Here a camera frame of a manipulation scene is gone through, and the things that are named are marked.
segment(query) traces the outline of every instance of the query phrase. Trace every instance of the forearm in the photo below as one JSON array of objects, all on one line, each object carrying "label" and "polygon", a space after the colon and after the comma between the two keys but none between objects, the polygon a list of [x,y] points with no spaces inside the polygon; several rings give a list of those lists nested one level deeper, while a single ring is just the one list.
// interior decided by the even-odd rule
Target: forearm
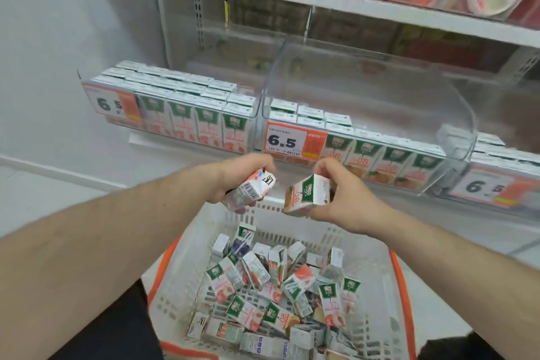
[{"label": "forearm", "polygon": [[0,358],[48,358],[181,234],[218,181],[198,166],[43,218],[0,240]]},{"label": "forearm", "polygon": [[373,234],[507,360],[540,350],[540,272],[404,213]]}]

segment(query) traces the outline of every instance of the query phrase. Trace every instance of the white plastic basket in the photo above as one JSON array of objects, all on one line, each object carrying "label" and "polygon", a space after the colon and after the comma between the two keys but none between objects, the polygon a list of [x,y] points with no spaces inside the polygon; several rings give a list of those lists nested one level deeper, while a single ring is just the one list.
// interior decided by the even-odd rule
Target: white plastic basket
[{"label": "white plastic basket", "polygon": [[[196,303],[215,302],[205,281],[211,250],[220,233],[233,235],[239,223],[257,227],[254,242],[291,245],[300,240],[308,251],[324,255],[332,246],[343,249],[343,268],[362,284],[359,310],[353,319],[353,340],[369,360],[414,360],[414,327],[407,289],[395,255],[382,242],[341,228],[281,213],[283,201],[270,197],[243,215],[224,206],[206,204],[178,242],[165,253],[148,296],[156,334],[169,355],[215,360],[253,359],[244,352],[186,337]],[[240,292],[264,309],[264,302]],[[215,308],[218,313],[224,309]],[[261,328],[259,332],[268,333]]]}]

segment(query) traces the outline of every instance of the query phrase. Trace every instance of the person's left hand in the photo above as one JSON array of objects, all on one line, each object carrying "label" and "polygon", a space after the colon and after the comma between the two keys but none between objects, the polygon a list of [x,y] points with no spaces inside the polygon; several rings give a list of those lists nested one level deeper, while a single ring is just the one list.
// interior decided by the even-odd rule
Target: person's left hand
[{"label": "person's left hand", "polygon": [[274,173],[274,159],[269,154],[247,154],[238,158],[227,159],[223,162],[212,164],[217,173],[216,191],[209,202],[220,202],[225,193],[239,186],[253,172],[265,168]]}]

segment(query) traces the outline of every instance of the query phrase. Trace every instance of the price tag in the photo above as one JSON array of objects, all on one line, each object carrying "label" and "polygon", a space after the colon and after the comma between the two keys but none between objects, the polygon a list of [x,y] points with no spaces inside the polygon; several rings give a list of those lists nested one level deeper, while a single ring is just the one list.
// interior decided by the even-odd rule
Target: price tag
[{"label": "price tag", "polygon": [[91,84],[83,84],[83,88],[97,113],[135,122],[142,121],[132,93]]},{"label": "price tag", "polygon": [[496,202],[496,198],[515,179],[516,177],[497,170],[474,166],[463,176],[453,190],[450,191],[450,195],[501,206]]},{"label": "price tag", "polygon": [[323,131],[268,122],[265,150],[316,161],[325,145],[327,135]]}]

